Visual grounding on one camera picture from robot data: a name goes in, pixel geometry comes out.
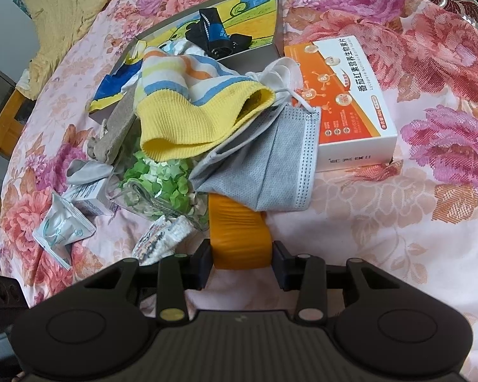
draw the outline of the gray cloth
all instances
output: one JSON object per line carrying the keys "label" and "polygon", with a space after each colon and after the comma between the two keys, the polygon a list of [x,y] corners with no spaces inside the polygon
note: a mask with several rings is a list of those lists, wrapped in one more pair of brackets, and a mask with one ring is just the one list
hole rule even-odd
{"label": "gray cloth", "polygon": [[286,103],[272,119],[276,111],[262,112],[219,151],[232,154],[195,176],[192,172],[195,189],[225,195],[254,211],[305,210],[314,184],[321,110],[309,113]]}
{"label": "gray cloth", "polygon": [[136,83],[118,101],[110,118],[105,123],[107,130],[105,135],[100,139],[90,138],[87,146],[87,154],[90,158],[107,164],[112,164],[117,158],[120,146],[136,119],[133,110],[135,90]]}
{"label": "gray cloth", "polygon": [[192,169],[189,180],[194,189],[198,189],[219,167],[220,162],[258,138],[282,112],[285,104],[270,107],[250,119],[227,140],[209,151]]}
{"label": "gray cloth", "polygon": [[66,171],[68,185],[83,185],[107,178],[113,171],[113,166],[98,161],[73,159]]}

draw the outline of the black mount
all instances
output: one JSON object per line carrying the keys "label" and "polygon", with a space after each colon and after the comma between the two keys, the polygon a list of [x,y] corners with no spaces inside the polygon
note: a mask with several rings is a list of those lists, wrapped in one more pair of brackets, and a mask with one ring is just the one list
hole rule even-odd
{"label": "black mount", "polygon": [[[203,289],[212,267],[205,240],[191,256],[143,267],[124,259],[23,307],[10,342],[25,380],[462,380],[473,340],[466,319],[362,259],[327,266],[276,241],[278,284],[300,291],[292,317],[200,311],[190,320],[184,291]],[[328,289],[344,295],[332,318]],[[138,306],[155,293],[154,319]],[[0,375],[16,371],[0,362]]]}

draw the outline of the floral bedsheet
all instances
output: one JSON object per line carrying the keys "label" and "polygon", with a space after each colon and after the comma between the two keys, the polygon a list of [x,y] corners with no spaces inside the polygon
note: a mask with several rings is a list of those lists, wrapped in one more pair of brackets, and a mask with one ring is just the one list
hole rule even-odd
{"label": "floral bedsheet", "polygon": [[[148,221],[125,210],[93,219],[66,271],[32,238],[67,187],[98,125],[85,104],[127,43],[204,0],[112,0],[44,87],[4,179],[0,273],[33,305],[131,254]],[[355,35],[400,136],[394,162],[319,173],[311,207],[268,215],[294,252],[343,263],[360,256],[465,314],[474,347],[464,375],[478,382],[478,30],[427,0],[283,0],[286,44]],[[214,271],[191,308],[293,308],[269,269]]]}

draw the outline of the orange box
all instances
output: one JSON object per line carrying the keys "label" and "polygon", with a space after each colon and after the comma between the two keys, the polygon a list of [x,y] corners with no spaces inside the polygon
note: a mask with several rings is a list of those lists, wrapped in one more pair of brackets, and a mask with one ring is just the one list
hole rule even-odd
{"label": "orange box", "polygon": [[317,172],[389,163],[397,130],[354,36],[285,47],[303,74],[297,92],[322,108]]}

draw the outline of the small white box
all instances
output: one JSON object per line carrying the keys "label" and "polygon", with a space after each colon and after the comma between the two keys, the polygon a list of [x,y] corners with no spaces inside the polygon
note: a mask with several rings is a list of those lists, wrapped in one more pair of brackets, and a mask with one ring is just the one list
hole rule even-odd
{"label": "small white box", "polygon": [[389,163],[397,130],[354,36],[285,47],[301,67],[298,92],[322,109],[317,172]]}
{"label": "small white box", "polygon": [[113,215],[117,209],[117,204],[106,198],[106,178],[90,184],[72,185],[63,197],[87,216]]}

